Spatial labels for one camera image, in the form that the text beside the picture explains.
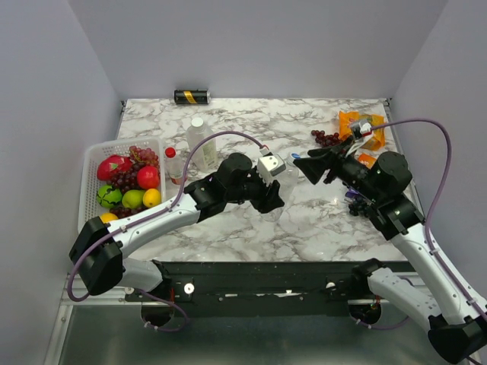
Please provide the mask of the clear plastic water bottle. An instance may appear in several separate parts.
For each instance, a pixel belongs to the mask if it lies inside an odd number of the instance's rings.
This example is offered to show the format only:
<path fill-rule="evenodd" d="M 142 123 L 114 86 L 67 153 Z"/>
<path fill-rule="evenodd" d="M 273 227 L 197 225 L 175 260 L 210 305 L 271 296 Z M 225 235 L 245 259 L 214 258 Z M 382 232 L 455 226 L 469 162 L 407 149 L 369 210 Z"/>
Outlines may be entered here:
<path fill-rule="evenodd" d="M 292 192 L 295 186 L 298 184 L 300 170 L 294 165 L 294 162 L 291 162 L 288 159 L 288 156 L 284 159 L 286 165 L 285 172 L 278 175 L 278 181 L 280 183 L 279 196 L 284 201 L 285 205 L 283 208 L 278 208 L 274 211 L 263 214 L 263 220 L 268 222 L 276 222 L 279 220 L 284 211 L 288 208 Z"/>

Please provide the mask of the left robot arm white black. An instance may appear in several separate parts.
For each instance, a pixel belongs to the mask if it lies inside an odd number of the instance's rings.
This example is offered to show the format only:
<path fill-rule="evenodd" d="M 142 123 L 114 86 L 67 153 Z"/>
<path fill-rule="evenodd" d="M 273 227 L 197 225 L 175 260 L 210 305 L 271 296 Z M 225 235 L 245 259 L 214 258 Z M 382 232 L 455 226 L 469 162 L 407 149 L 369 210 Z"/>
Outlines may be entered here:
<path fill-rule="evenodd" d="M 161 266 L 131 259 L 131 254 L 160 236 L 220 214 L 228 204 L 250 202 L 262 214 L 283 207 L 277 176 L 285 169 L 277 154 L 252 163 L 246 155 L 233 153 L 214 173 L 154 208 L 109 223 L 93 217 L 84 223 L 69 253 L 72 274 L 81 278 L 90 296 L 122 286 L 161 300 L 169 289 Z"/>

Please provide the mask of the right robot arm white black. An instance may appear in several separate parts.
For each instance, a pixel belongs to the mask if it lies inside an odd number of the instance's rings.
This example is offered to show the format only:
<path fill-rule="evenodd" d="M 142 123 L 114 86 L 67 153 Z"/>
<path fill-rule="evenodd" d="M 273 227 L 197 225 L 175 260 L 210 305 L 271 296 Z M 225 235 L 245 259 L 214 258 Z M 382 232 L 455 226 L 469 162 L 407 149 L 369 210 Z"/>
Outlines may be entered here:
<path fill-rule="evenodd" d="M 426 331 L 431 346 L 448 363 L 460 363 L 485 347 L 486 299 L 454 267 L 406 197 L 412 174 L 405 157 L 386 151 L 366 167 L 340 146 L 308 154 L 295 160 L 295 166 L 313 184 L 339 179 L 368 200 L 370 222 L 407 258 L 430 295 L 376 259 L 368 260 L 371 268 L 363 265 L 351 277 L 352 293 L 360 298 L 373 293 L 391 302 Z"/>

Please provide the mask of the large clear bottle white cap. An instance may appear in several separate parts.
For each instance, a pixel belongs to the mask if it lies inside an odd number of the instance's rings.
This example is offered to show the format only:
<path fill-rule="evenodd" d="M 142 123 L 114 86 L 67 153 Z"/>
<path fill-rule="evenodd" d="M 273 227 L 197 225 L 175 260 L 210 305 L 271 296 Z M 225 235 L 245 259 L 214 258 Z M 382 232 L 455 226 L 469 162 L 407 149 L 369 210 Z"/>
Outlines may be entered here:
<path fill-rule="evenodd" d="M 213 131 L 207 122 L 200 117 L 192 119 L 189 128 L 186 130 L 189 149 L 192 151 L 210 135 L 213 135 Z M 192 161 L 202 172 L 208 172 L 216 167 L 218 155 L 215 139 L 203 143 L 194 153 Z"/>

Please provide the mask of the small bottle red cap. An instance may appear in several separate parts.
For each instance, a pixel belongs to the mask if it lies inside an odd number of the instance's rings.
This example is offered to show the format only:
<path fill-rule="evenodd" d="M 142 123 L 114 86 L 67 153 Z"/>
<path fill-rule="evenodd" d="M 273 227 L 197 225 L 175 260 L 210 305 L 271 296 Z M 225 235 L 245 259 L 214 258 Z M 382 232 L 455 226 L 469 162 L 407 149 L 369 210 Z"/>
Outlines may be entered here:
<path fill-rule="evenodd" d="M 165 167 L 167 175 L 171 182 L 175 185 L 182 185 L 186 181 L 184 176 L 184 162 L 180 154 L 173 147 L 168 147 L 164 150 Z"/>

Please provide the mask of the red grape bunch on table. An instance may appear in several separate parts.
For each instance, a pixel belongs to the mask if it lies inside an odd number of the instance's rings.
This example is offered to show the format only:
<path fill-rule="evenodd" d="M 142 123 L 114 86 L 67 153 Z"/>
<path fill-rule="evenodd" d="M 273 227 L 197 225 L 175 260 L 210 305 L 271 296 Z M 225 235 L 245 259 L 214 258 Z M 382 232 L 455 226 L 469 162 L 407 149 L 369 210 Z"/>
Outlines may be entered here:
<path fill-rule="evenodd" d="M 327 134 L 324 130 L 312 130 L 311 136 L 323 148 L 332 147 L 341 143 L 338 132 Z"/>

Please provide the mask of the purple box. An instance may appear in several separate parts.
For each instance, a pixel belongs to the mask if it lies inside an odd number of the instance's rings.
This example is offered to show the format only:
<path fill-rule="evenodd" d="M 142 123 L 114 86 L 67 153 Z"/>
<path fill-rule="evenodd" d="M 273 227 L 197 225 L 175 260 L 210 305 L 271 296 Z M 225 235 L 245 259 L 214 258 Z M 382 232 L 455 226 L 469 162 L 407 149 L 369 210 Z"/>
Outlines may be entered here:
<path fill-rule="evenodd" d="M 359 196 L 359 194 L 354 189 L 349 189 L 345 193 L 345 198 L 349 201 L 354 201 Z"/>

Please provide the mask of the dark grape bunch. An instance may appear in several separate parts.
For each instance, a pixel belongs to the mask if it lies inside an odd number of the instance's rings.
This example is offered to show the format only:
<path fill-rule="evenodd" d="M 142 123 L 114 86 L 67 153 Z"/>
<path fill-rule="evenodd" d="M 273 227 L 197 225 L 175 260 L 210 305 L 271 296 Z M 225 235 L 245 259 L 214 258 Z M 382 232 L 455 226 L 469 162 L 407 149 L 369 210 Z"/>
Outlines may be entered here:
<path fill-rule="evenodd" d="M 363 200 L 353 200 L 348 204 L 349 213 L 354 217 L 369 217 L 369 204 Z"/>

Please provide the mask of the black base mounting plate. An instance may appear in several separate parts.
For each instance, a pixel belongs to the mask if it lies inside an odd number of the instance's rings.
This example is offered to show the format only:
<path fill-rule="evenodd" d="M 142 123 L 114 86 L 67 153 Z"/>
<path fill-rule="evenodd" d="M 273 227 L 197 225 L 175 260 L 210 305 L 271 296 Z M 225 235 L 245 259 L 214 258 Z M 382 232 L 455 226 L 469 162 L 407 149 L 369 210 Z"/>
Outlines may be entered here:
<path fill-rule="evenodd" d="M 349 307 L 374 302 L 365 275 L 390 268 L 414 272 L 408 262 L 160 262 L 163 281 L 144 295 L 142 312 L 162 316 L 175 303 L 190 317 L 347 316 Z"/>

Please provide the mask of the black battery with gold band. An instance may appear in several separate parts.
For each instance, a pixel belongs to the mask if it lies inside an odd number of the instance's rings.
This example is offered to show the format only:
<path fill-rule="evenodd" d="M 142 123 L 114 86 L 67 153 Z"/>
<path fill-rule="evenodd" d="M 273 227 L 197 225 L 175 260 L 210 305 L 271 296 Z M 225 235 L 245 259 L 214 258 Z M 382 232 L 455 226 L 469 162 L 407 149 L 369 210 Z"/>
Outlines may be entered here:
<path fill-rule="evenodd" d="M 175 90 L 173 99 L 176 105 L 208 105 L 211 96 L 208 90 Z"/>

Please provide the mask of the red grape bunch in basket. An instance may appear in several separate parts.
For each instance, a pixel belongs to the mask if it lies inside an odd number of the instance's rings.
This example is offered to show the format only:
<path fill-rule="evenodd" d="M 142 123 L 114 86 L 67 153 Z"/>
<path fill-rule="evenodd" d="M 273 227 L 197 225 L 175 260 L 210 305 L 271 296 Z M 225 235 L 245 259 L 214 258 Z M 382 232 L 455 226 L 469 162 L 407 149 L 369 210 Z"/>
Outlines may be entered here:
<path fill-rule="evenodd" d="M 159 156 L 151 148 L 130 146 L 128 158 L 132 161 L 132 167 L 124 173 L 117 173 L 111 180 L 107 181 L 109 185 L 118 188 L 123 195 L 132 189 L 144 190 L 137 183 L 137 173 L 141 168 L 153 166 L 160 173 Z M 118 218 L 124 218 L 142 212 L 145 209 L 144 205 L 137 209 L 124 208 L 121 201 L 115 208 L 110 208 L 110 213 L 115 214 Z"/>

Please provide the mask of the green pear toy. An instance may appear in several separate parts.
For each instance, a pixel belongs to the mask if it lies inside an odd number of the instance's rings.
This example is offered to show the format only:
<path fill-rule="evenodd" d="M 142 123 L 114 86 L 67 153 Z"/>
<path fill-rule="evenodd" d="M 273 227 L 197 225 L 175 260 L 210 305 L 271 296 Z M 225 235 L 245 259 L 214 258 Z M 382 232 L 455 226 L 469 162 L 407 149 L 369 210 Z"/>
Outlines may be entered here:
<path fill-rule="evenodd" d="M 132 189 L 127 191 L 122 198 L 124 208 L 137 209 L 143 206 L 145 190 Z"/>

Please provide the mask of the green watermelon toy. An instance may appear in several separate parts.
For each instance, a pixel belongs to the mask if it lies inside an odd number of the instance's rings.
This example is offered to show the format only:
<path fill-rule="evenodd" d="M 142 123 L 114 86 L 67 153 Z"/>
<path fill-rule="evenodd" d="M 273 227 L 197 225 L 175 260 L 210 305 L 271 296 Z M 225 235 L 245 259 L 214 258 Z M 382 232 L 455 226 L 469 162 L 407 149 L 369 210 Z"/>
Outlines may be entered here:
<path fill-rule="evenodd" d="M 101 186 L 96 195 L 98 204 L 103 208 L 115 208 L 123 199 L 123 194 L 118 188 L 111 185 Z"/>

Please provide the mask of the orange fruit toy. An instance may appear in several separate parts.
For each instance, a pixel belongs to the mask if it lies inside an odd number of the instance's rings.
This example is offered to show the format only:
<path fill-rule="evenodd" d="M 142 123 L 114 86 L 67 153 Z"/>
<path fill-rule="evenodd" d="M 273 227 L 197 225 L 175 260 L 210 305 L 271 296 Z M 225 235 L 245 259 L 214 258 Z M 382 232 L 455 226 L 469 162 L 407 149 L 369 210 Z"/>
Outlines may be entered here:
<path fill-rule="evenodd" d="M 108 224 L 109 222 L 116 221 L 119 219 L 115 214 L 110 212 L 101 214 L 99 218 L 103 224 Z"/>

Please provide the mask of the red dragon fruit toy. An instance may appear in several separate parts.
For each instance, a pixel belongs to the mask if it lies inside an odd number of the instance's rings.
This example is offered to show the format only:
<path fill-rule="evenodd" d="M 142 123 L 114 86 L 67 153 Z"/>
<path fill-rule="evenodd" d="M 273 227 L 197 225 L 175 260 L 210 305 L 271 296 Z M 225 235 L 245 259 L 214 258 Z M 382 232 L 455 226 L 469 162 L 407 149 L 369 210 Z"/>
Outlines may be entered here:
<path fill-rule="evenodd" d="M 117 173 L 124 173 L 131 167 L 132 161 L 128 157 L 114 154 L 107 157 L 98 165 L 97 178 L 100 181 L 108 181 Z"/>

